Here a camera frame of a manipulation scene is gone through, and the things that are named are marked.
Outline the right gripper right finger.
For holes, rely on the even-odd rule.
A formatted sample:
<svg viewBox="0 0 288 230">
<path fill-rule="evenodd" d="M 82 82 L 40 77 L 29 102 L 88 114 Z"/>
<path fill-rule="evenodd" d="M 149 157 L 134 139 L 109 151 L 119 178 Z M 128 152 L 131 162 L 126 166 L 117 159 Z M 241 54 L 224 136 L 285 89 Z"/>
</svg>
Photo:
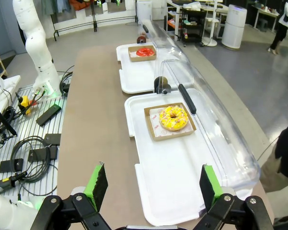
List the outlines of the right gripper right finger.
<svg viewBox="0 0 288 230">
<path fill-rule="evenodd" d="M 202 166 L 199 185 L 206 213 L 195 230 L 220 230 L 225 224 L 237 230 L 273 229 L 263 200 L 256 195 L 241 200 L 236 194 L 224 193 L 212 166 Z"/>
</svg>

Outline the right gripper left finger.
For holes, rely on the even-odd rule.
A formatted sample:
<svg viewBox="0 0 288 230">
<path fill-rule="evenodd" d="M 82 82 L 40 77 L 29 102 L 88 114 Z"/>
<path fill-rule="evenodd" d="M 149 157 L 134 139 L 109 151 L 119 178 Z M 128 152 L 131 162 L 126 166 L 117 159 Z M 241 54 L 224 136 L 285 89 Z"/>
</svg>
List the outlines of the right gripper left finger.
<svg viewBox="0 0 288 230">
<path fill-rule="evenodd" d="M 45 197 L 31 229 L 68 230 L 72 224 L 81 223 L 85 230 L 109 230 L 99 213 L 107 188 L 105 166 L 100 162 L 83 192 L 66 199 L 57 195 Z"/>
</svg>

